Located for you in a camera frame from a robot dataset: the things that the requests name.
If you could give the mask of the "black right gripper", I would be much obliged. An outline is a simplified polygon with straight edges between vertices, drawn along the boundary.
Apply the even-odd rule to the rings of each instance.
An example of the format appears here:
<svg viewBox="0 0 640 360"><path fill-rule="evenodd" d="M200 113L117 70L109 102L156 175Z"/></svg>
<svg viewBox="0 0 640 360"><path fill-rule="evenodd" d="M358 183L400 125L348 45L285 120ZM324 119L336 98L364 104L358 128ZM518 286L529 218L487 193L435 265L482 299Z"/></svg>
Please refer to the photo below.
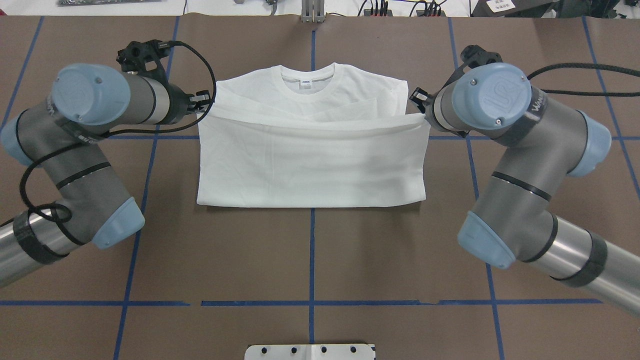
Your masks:
<svg viewBox="0 0 640 360"><path fill-rule="evenodd" d="M453 85L446 85L439 91L429 94L422 88L415 88L409 96L411 101L419 112L425 113L427 107L430 106L433 113L430 117L441 132L453 132L453 126L450 123L453 113Z"/></svg>

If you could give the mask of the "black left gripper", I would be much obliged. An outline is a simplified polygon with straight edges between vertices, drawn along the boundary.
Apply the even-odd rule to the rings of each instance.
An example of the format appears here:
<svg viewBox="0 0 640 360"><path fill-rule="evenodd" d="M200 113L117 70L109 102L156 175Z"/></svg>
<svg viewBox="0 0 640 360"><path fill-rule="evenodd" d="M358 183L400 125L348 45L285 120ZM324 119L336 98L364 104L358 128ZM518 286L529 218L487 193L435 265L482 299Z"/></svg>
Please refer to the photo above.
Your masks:
<svg viewBox="0 0 640 360"><path fill-rule="evenodd" d="M170 103L167 111L167 125L176 125L190 114L203 113L212 103L211 92L208 89L193 94L184 92L176 85L169 85L167 95Z"/></svg>

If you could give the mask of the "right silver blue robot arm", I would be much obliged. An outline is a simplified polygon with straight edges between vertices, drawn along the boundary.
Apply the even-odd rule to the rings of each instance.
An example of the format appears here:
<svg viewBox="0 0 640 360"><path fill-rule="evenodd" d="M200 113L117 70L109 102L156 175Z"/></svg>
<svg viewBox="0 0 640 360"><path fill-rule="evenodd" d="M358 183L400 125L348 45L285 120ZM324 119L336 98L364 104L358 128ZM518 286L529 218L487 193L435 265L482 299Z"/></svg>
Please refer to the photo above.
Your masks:
<svg viewBox="0 0 640 360"><path fill-rule="evenodd" d="M550 98L509 63L458 68L438 92L416 88L409 100L441 132L478 132L505 147L458 232L462 248L503 270L530 264L639 315L639 257L548 209L566 177L583 177L606 159L606 126Z"/></svg>

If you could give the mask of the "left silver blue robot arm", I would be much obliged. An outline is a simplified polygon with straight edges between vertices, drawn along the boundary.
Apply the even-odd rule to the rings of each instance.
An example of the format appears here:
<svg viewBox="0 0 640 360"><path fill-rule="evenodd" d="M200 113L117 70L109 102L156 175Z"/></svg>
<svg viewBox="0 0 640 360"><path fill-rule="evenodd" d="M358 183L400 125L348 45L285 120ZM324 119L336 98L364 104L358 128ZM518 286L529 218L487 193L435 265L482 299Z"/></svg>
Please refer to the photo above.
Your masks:
<svg viewBox="0 0 640 360"><path fill-rule="evenodd" d="M25 210L1 226L1 286L85 244L107 249L141 230L142 210L99 142L117 126L151 134L153 126L205 115L215 97L183 92L160 65L137 74L103 64L62 68L45 100L1 131L4 150L26 168L19 182Z"/></svg>

